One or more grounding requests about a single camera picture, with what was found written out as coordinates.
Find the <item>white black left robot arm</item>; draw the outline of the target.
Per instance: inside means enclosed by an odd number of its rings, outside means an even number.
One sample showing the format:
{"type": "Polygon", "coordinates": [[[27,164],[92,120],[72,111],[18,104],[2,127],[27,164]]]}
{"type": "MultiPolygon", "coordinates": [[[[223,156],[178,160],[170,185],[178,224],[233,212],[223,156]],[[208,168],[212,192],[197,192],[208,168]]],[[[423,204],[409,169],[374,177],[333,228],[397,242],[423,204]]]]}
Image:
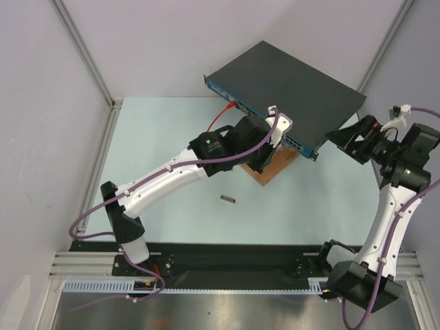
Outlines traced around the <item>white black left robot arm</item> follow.
{"type": "Polygon", "coordinates": [[[261,172],[281,143],[281,127],[289,121],[271,115],[265,120],[247,116],[234,125],[206,131],[155,173],[121,186],[111,181],[100,187],[116,242],[122,247],[127,267],[143,275],[151,268],[140,215],[155,202],[189,184],[235,166],[248,164],[261,172]]]}

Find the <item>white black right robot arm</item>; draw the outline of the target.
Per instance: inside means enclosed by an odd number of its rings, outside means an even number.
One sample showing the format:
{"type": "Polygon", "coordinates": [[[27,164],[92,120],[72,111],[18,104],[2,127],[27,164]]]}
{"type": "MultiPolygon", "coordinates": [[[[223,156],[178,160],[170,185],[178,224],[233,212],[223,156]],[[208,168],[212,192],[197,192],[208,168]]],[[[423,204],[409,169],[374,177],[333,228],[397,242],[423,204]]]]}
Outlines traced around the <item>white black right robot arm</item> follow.
{"type": "Polygon", "coordinates": [[[373,161],[381,167],[378,209],[360,251],[331,240],[324,243],[316,259],[317,270],[328,276],[331,296],[370,313],[391,304],[402,292],[402,286],[395,282],[397,256],[421,194],[432,186],[431,174],[424,166],[439,144],[439,132],[424,124],[413,124],[400,142],[389,140],[386,134],[396,124],[381,125],[367,115],[326,134],[355,161],[373,161]]]}

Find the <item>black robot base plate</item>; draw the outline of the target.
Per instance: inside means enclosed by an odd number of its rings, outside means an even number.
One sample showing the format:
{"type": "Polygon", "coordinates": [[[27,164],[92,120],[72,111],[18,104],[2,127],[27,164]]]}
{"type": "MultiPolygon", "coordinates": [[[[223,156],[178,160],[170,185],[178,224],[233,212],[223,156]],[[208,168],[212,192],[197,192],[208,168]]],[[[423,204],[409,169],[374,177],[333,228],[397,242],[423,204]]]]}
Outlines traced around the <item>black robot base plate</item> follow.
{"type": "Polygon", "coordinates": [[[150,243],[148,249],[150,257],[139,268],[116,256],[121,268],[112,274],[150,283],[149,270],[177,288],[296,289],[331,271],[319,245],[150,243]]]}

